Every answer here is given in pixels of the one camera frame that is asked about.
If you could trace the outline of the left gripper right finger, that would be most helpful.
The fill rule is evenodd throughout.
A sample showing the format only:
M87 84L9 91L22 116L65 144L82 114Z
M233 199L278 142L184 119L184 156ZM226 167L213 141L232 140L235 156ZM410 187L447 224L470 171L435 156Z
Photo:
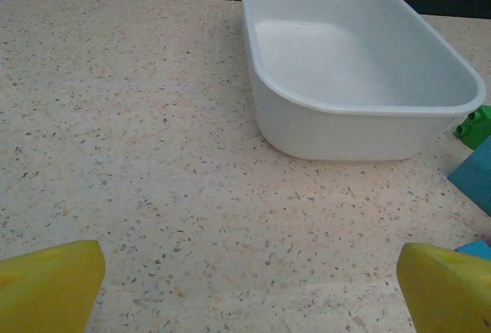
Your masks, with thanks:
M417 333L491 333L491 259L412 242L397 280Z

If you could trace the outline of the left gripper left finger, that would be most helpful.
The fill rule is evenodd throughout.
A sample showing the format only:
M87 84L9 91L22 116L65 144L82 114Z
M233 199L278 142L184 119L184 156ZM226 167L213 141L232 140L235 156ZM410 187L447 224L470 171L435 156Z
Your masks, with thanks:
M96 240L0 260L0 333L84 333L104 275Z

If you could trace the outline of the blue lego brick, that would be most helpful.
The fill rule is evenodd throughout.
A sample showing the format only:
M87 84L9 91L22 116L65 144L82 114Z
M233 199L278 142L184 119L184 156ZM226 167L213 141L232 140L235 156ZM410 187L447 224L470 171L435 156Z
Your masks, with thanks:
M491 217L491 137L479 145L448 180Z
M465 253L470 256L479 257L481 259L491 260L491 246L489 246L484 240L478 240L464 246L457 247L455 251Z

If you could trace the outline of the green lego brick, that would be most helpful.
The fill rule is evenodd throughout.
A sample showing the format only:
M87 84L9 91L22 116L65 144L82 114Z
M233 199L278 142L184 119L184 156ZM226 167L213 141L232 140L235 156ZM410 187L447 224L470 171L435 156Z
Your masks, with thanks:
M464 122L454 131L456 137L472 150L475 150L491 135L491 106L482 105L469 113Z

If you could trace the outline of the white plastic container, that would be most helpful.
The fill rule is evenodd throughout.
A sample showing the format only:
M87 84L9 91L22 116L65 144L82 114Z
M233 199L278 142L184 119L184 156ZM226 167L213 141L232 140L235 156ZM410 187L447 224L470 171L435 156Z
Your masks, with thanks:
M307 160L415 157L486 85L404 0L242 0L255 120Z

